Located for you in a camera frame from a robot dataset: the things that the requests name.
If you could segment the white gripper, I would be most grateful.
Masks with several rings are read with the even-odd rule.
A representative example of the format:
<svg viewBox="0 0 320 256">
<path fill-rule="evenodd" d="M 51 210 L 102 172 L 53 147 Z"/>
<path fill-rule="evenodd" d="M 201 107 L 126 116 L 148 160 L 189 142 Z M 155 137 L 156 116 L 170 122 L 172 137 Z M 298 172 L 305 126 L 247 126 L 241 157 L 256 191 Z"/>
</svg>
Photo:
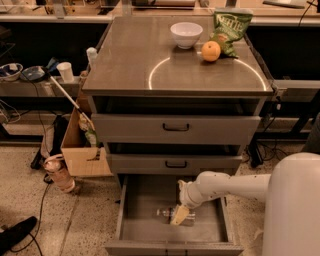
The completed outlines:
<svg viewBox="0 0 320 256">
<path fill-rule="evenodd" d="M 178 180 L 178 187 L 180 190 L 179 200 L 182 205 L 177 205 L 174 208 L 171 225 L 180 225 L 189 215 L 190 209 L 195 209 L 204 202 L 204 196 L 200 193 L 195 182 Z"/>
</svg>

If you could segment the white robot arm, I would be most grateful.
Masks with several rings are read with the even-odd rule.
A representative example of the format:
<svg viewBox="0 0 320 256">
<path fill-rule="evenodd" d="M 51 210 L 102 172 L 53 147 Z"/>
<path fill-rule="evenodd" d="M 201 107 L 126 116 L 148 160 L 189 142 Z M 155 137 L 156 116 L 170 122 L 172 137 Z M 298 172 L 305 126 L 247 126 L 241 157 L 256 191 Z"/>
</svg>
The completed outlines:
<svg viewBox="0 0 320 256">
<path fill-rule="evenodd" d="M 228 194 L 256 199 L 265 204 L 262 256 L 320 256 L 320 155 L 289 155 L 270 174 L 205 171 L 178 184 L 173 225 L 192 209 Z"/>
</svg>

